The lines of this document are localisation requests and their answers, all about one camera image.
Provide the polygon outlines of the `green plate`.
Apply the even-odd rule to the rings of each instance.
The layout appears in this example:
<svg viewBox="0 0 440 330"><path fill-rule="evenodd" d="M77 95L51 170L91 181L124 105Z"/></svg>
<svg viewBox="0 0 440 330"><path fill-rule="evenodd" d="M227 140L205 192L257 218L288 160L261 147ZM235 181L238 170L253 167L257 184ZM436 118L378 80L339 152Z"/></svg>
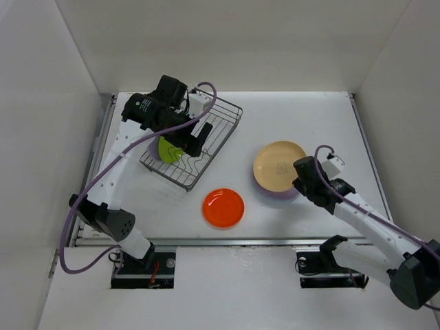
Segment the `green plate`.
<svg viewBox="0 0 440 330"><path fill-rule="evenodd" d="M168 164L178 162L184 154L183 150L173 146L170 142L165 140L164 137L160 137L159 139L158 151L161 160Z"/></svg>

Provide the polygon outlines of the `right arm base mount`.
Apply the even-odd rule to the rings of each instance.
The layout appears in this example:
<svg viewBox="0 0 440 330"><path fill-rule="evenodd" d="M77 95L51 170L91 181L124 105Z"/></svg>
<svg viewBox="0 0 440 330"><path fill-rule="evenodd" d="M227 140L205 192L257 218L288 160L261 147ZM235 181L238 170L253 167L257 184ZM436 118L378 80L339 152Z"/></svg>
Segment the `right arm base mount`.
<svg viewBox="0 0 440 330"><path fill-rule="evenodd" d="M302 289L364 289L369 283L368 276L354 269L325 265L319 251L297 252L294 267Z"/></svg>

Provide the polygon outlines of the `light purple plate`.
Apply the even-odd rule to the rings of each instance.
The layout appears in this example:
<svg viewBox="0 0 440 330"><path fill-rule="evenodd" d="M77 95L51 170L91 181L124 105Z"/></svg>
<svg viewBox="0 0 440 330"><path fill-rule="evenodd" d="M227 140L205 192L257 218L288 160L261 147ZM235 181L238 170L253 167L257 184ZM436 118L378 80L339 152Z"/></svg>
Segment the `light purple plate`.
<svg viewBox="0 0 440 330"><path fill-rule="evenodd" d="M278 201L287 201L295 199L299 192L294 188L291 187L289 190L286 190L284 192L273 192L268 189L265 189L262 187L256 180L255 176L252 177L252 181L254 183L255 189L264 197L271 198Z"/></svg>

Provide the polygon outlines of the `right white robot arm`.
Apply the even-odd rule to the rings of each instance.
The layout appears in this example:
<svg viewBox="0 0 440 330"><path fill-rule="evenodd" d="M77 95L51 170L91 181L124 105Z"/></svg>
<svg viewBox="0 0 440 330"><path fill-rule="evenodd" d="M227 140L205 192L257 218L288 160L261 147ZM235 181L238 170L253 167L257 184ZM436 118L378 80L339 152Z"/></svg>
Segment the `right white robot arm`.
<svg viewBox="0 0 440 330"><path fill-rule="evenodd" d="M410 309L425 307L439 293L439 242L423 242L385 220L343 179L329 179L316 157L293 164L294 188L315 206L349 224L370 241L358 246L335 235L319 247L324 272L355 270L388 286Z"/></svg>

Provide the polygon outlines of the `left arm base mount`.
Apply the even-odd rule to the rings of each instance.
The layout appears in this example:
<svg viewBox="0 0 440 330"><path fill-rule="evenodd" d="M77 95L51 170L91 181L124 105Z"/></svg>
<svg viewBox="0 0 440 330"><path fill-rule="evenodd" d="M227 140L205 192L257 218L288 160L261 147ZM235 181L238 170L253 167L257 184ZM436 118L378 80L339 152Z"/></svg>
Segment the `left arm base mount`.
<svg viewBox="0 0 440 330"><path fill-rule="evenodd" d="M113 263L112 289L174 288L176 250L160 247L148 269L144 269L125 252L111 252L108 259Z"/></svg>

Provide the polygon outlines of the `orange plate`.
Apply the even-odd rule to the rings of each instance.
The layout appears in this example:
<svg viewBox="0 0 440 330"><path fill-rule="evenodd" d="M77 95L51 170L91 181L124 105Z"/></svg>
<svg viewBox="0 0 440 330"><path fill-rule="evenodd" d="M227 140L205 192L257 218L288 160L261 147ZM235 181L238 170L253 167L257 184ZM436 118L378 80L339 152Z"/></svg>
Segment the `orange plate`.
<svg viewBox="0 0 440 330"><path fill-rule="evenodd" d="M211 226L231 228L243 218L245 204L240 194L234 190L219 188L206 196L202 203L202 213Z"/></svg>

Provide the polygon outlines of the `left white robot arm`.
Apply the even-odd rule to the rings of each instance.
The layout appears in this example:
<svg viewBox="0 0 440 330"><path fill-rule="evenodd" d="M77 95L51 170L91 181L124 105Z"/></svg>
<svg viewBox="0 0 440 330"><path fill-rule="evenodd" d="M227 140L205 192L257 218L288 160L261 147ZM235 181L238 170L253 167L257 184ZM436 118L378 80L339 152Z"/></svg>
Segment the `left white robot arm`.
<svg viewBox="0 0 440 330"><path fill-rule="evenodd" d="M118 132L98 174L79 194L72 197L68 217L77 215L88 226L107 235L130 258L136 271L149 271L154 263L154 245L136 228L135 215L122 209L124 194L143 154L142 143L163 137L172 146L197 157L212 129L197 123L217 101L217 93L203 96L200 82L194 89L176 78L162 76L150 93L134 93L124 104Z"/></svg>

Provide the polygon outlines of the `yellow plate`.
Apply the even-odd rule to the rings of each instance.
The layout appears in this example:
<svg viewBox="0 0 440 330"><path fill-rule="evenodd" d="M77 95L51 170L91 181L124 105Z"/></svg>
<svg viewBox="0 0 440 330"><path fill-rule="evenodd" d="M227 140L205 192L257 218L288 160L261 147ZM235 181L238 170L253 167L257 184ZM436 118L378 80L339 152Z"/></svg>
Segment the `yellow plate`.
<svg viewBox="0 0 440 330"><path fill-rule="evenodd" d="M254 159L254 179L271 195L292 195L295 191L293 181L298 177L294 162L306 156L303 148L294 142L272 142L264 146Z"/></svg>

